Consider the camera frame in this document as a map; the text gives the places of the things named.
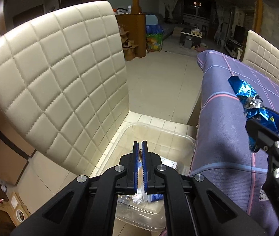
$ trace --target transparent plastic box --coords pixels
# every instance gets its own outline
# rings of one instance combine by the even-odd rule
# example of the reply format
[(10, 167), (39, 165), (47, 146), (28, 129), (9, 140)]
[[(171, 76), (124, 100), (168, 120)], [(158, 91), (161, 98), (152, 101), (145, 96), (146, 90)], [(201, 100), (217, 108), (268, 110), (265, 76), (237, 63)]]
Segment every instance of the transparent plastic box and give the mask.
[[(187, 135), (181, 135), (165, 129), (143, 123), (132, 123), (126, 126), (118, 139), (109, 150), (109, 154), (102, 163), (97, 176), (105, 170), (119, 164), (120, 157), (129, 154), (134, 141), (146, 140), (148, 151), (178, 162), (177, 171), (188, 175), (193, 157), (195, 140)], [(139, 174), (139, 187), (143, 175)], [(166, 227), (164, 201), (135, 204), (131, 198), (118, 199), (115, 217), (150, 231), (158, 231)]]

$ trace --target screw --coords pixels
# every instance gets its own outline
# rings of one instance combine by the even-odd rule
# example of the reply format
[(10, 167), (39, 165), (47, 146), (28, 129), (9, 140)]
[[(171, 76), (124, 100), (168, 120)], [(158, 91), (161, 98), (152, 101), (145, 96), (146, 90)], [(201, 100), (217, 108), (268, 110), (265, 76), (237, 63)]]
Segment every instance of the screw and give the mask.
[(279, 141), (278, 140), (275, 141), (274, 145), (275, 145), (276, 148), (279, 148)]
[(117, 165), (114, 167), (114, 170), (117, 172), (122, 172), (124, 170), (124, 166), (123, 165)]
[(279, 168), (274, 169), (273, 175), (275, 178), (279, 178)]
[(196, 181), (198, 181), (198, 182), (202, 182), (202, 181), (204, 180), (204, 176), (201, 175), (201, 174), (196, 174), (196, 175), (194, 176), (194, 179), (195, 179)]
[(77, 177), (77, 182), (84, 183), (87, 180), (87, 177), (85, 175), (80, 175)]
[(165, 171), (166, 168), (167, 168), (167, 166), (164, 165), (164, 164), (159, 164), (159, 165), (157, 165), (157, 170), (159, 170), (159, 171)]

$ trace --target dining table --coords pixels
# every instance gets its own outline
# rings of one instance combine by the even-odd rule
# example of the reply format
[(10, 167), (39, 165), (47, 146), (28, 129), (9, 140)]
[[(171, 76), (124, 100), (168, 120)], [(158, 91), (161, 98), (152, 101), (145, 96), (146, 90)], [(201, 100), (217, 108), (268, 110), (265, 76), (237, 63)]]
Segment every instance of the dining table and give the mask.
[(250, 83), (264, 105), (278, 113), (279, 85), (218, 51), (198, 54), (197, 63), (204, 72), (202, 105), (189, 175), (203, 174), (269, 235), (274, 235), (279, 221), (262, 190), (268, 168), (267, 154), (249, 150), (244, 108), (228, 78), (237, 75)]

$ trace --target television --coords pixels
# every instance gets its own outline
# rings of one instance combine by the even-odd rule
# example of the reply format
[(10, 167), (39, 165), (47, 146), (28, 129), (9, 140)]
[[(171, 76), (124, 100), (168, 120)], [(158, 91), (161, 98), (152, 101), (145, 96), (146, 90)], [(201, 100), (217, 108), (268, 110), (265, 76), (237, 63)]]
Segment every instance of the television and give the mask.
[(244, 39), (245, 31), (246, 31), (246, 29), (244, 27), (236, 25), (235, 33), (234, 33), (234, 40), (239, 42), (239, 44), (241, 44), (241, 45), (242, 45), (242, 42), (243, 42), (243, 39)]

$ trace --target quilted leather upholstery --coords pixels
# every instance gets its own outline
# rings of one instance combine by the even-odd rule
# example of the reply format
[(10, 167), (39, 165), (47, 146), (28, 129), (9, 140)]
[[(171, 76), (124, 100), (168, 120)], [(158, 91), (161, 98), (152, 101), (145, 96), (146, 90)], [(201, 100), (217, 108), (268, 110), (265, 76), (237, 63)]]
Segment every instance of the quilted leather upholstery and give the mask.
[(90, 175), (129, 112), (111, 5), (64, 8), (2, 36), (0, 108), (38, 151)]
[(248, 32), (242, 62), (279, 85), (279, 50), (254, 31)]

